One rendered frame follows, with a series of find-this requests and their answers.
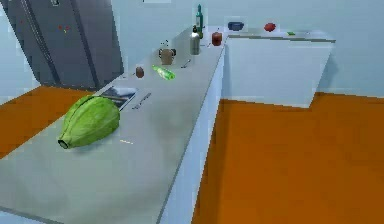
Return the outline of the white kitchen counter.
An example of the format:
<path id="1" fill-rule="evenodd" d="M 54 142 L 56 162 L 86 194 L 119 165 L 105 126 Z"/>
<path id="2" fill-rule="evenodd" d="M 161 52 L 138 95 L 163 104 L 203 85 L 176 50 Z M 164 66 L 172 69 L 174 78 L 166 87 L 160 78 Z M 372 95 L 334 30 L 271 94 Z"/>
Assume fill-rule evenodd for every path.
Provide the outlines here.
<path id="1" fill-rule="evenodd" d="M 190 224 L 220 100 L 308 107 L 333 45 L 321 31 L 247 28 L 194 56 L 179 34 L 174 79 L 151 54 L 143 78 L 115 80 L 138 91 L 113 134 L 67 150 L 53 123 L 0 159 L 0 224 Z"/>

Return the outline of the lying green glass bottle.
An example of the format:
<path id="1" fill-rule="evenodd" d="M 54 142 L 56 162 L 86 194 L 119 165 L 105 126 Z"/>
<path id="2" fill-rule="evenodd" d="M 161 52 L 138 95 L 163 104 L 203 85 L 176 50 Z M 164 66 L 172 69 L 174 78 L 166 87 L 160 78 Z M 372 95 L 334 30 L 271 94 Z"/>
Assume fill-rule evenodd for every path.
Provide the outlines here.
<path id="1" fill-rule="evenodd" d="M 152 69 L 159 74 L 160 77 L 162 77 L 165 80 L 172 80 L 175 78 L 175 74 L 161 66 L 153 65 Z"/>

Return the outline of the grey table knife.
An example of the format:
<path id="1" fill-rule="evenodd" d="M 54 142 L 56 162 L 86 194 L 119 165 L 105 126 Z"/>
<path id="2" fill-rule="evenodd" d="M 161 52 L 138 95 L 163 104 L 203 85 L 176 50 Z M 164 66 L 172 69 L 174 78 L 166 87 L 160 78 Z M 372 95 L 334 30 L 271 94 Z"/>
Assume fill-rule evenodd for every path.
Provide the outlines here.
<path id="1" fill-rule="evenodd" d="M 136 109 L 139 109 L 141 107 L 141 105 L 143 104 L 143 102 L 148 99 L 150 96 L 152 95 L 152 93 L 147 93 L 134 107 L 132 107 L 131 109 L 133 110 L 136 110 Z"/>

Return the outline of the silver spray bottle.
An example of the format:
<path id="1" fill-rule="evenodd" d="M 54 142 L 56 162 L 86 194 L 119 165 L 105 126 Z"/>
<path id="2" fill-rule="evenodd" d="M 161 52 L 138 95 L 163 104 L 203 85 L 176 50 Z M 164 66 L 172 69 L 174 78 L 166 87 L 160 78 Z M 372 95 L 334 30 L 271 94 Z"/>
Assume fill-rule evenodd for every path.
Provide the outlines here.
<path id="1" fill-rule="evenodd" d="M 190 54 L 198 55 L 200 53 L 200 36 L 197 32 L 197 27 L 193 26 L 190 35 Z"/>

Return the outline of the tall green wine bottle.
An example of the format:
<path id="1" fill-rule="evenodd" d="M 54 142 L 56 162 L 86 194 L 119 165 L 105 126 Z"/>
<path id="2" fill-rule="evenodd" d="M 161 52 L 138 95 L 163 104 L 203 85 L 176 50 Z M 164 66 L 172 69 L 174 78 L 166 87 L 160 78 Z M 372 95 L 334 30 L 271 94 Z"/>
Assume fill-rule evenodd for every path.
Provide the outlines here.
<path id="1" fill-rule="evenodd" d="M 202 14 L 202 6 L 201 4 L 198 4 L 197 6 L 197 12 L 196 12 L 196 28 L 197 33 L 199 34 L 200 39 L 203 39 L 203 14 Z"/>

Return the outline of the green lettuce head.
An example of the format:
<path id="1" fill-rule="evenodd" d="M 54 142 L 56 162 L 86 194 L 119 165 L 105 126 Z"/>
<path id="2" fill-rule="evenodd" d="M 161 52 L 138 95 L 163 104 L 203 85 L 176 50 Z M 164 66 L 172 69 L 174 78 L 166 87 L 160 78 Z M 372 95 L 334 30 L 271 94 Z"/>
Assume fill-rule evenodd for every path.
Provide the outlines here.
<path id="1" fill-rule="evenodd" d="M 92 144 L 113 133 L 119 121 L 120 111 L 112 100 L 87 95 L 75 102 L 64 116 L 58 144 L 64 149 Z"/>

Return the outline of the dark grey fridge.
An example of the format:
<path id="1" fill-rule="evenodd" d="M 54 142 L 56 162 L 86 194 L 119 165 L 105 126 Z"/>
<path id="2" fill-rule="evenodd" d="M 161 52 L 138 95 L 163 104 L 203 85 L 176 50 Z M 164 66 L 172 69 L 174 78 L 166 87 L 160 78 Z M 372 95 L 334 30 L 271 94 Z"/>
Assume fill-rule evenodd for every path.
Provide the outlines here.
<path id="1" fill-rule="evenodd" d="M 124 72 L 111 0 L 0 0 L 36 80 L 97 91 Z"/>

